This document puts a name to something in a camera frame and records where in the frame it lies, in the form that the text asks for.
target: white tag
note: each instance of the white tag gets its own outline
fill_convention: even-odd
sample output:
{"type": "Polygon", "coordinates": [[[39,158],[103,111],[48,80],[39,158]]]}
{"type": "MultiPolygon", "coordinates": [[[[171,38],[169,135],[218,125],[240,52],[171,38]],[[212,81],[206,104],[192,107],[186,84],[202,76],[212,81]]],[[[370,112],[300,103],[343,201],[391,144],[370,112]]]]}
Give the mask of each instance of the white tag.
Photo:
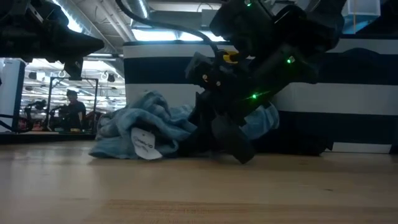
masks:
{"type": "Polygon", "coordinates": [[[131,141],[136,154],[144,159],[160,159],[161,153],[155,149],[155,136],[139,128],[131,129],[131,141]]]}

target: white stripe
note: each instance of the white stripe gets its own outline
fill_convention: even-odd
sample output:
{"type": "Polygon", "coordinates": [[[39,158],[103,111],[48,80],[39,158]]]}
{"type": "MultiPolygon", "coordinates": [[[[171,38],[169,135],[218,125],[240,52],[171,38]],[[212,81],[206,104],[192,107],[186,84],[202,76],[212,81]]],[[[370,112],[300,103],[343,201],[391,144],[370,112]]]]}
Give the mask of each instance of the white stripe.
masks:
{"type": "Polygon", "coordinates": [[[195,105],[195,93],[202,88],[191,84],[126,84],[127,102],[135,101],[143,91],[156,90],[167,100],[170,107],[195,105]]]}
{"type": "MultiPolygon", "coordinates": [[[[170,106],[195,104],[202,88],[190,84],[126,84],[130,102],[145,90],[157,90],[170,106]]],[[[398,115],[398,86],[292,83],[275,96],[282,111],[398,115]]]]}
{"type": "MultiPolygon", "coordinates": [[[[219,45],[218,48],[236,50],[232,45],[219,45]]],[[[203,44],[154,44],[123,47],[124,58],[192,57],[195,52],[207,57],[214,57],[210,46],[203,44]]]]}
{"type": "Polygon", "coordinates": [[[332,152],[356,152],[356,153],[383,153],[390,152],[391,145],[385,144],[361,144],[361,143],[345,143],[335,142],[332,152]]]}
{"type": "Polygon", "coordinates": [[[278,110],[398,115],[398,86],[291,83],[274,98],[278,110]]]}
{"type": "MultiPolygon", "coordinates": [[[[236,50],[232,45],[219,45],[220,49],[236,50]]],[[[341,39],[338,45],[330,50],[332,53],[345,52],[353,48],[364,48],[379,54],[397,54],[398,40],[341,39]]],[[[210,46],[203,44],[147,44],[123,47],[124,58],[141,57],[192,57],[199,52],[207,57],[214,57],[210,46]]]]}

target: person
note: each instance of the person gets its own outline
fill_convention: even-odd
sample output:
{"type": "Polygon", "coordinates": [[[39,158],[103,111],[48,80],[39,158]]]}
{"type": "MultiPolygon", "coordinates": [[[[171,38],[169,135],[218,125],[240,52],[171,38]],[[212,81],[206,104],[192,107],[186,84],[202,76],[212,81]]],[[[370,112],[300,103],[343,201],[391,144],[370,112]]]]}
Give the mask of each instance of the person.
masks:
{"type": "Polygon", "coordinates": [[[77,100],[77,92],[73,90],[67,91],[69,100],[68,105],[68,125],[70,129],[82,129],[83,121],[86,117],[86,106],[84,103],[77,100]]]}

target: blue towel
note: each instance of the blue towel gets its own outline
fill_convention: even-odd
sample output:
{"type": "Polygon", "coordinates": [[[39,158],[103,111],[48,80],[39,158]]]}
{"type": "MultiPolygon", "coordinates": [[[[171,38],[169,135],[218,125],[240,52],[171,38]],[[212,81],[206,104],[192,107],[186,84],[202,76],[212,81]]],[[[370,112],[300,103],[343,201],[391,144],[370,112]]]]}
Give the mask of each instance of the blue towel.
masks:
{"type": "MultiPolygon", "coordinates": [[[[157,91],[147,91],[125,108],[103,115],[98,122],[96,145],[89,155],[98,158],[138,159],[131,137],[131,129],[137,122],[153,124],[171,144],[155,142],[161,155],[175,154],[178,142],[186,139],[197,128],[188,121],[192,105],[169,108],[165,98],[157,91]]],[[[247,124],[241,129],[249,139],[257,139],[279,125],[276,108],[258,107],[246,117],[247,124]]]]}

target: striped wall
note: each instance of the striped wall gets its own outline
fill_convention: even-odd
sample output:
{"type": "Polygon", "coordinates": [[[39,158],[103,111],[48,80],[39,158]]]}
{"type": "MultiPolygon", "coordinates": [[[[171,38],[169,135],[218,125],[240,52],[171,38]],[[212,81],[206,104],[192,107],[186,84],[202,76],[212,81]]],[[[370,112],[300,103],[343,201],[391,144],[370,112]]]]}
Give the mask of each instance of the striped wall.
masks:
{"type": "MultiPolygon", "coordinates": [[[[219,48],[233,50],[228,43],[219,48]]],[[[185,68],[196,51],[213,56],[201,42],[127,43],[127,102],[157,90],[170,106],[194,104],[203,90],[187,82],[185,68]]],[[[397,135],[398,40],[341,39],[312,62],[320,67],[318,84],[291,83],[275,96],[281,128],[328,136],[335,152],[388,153],[397,135]]]]}

